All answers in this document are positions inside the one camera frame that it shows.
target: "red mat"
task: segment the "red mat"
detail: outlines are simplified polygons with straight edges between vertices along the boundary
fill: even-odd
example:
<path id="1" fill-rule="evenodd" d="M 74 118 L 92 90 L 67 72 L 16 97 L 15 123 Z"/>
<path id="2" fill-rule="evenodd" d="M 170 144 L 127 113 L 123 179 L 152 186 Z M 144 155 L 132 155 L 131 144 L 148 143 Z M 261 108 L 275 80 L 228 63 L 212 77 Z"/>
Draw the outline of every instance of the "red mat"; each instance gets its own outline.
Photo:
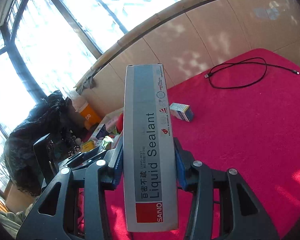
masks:
<path id="1" fill-rule="evenodd" d="M 265 49 L 255 49 L 229 62 L 263 57 L 268 63 L 300 67 Z M 261 65 L 240 65 L 211 77 L 218 86 L 257 80 Z M 173 136 L 210 168 L 236 168 L 257 195 L 283 237 L 300 216 L 300 75 L 268 67 L 259 83 L 243 89 L 213 89 L 201 73 L 168 90 L 169 102 L 188 104 L 194 119 L 171 117 Z M 113 239 L 183 239 L 191 194 L 178 190 L 179 229 L 161 233 L 126 231 L 123 182 L 106 192 Z M 218 236 L 217 224 L 213 236 Z"/>

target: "circular logo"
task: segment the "circular logo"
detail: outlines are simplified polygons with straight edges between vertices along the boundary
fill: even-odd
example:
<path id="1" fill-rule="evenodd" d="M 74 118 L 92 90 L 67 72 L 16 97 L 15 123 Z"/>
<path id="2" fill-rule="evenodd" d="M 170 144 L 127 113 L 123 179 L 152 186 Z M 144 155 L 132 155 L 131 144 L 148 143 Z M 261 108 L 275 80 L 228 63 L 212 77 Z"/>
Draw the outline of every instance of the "circular logo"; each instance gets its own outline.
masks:
<path id="1" fill-rule="evenodd" d="M 157 93 L 157 97 L 158 98 L 164 98 L 166 96 L 166 94 L 164 93 L 164 92 L 162 92 L 162 91 L 159 91 L 158 93 Z"/>

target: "black plastic bag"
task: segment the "black plastic bag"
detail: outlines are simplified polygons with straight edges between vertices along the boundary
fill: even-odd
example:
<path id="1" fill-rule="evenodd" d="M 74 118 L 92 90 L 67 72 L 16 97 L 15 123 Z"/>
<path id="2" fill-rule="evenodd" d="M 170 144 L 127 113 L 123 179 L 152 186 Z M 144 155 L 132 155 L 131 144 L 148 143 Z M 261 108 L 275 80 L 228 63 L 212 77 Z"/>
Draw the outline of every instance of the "black plastic bag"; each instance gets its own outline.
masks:
<path id="1" fill-rule="evenodd" d="M 61 131 L 60 115 L 67 112 L 58 90 L 42 99 L 28 117 L 10 134 L 4 145 L 4 160 L 12 182 L 31 196 L 41 193 L 43 175 L 34 154 L 33 144 L 42 136 Z"/>

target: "orange container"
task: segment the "orange container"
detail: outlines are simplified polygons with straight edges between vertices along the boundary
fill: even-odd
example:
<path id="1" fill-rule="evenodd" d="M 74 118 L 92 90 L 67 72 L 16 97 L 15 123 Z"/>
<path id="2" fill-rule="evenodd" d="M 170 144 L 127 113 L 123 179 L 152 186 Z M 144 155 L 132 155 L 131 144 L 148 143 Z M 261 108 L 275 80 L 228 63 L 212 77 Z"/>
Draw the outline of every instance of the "orange container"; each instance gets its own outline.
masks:
<path id="1" fill-rule="evenodd" d="M 83 116 L 91 125 L 101 122 L 101 118 L 96 114 L 91 106 L 86 102 L 79 110 L 81 116 Z"/>

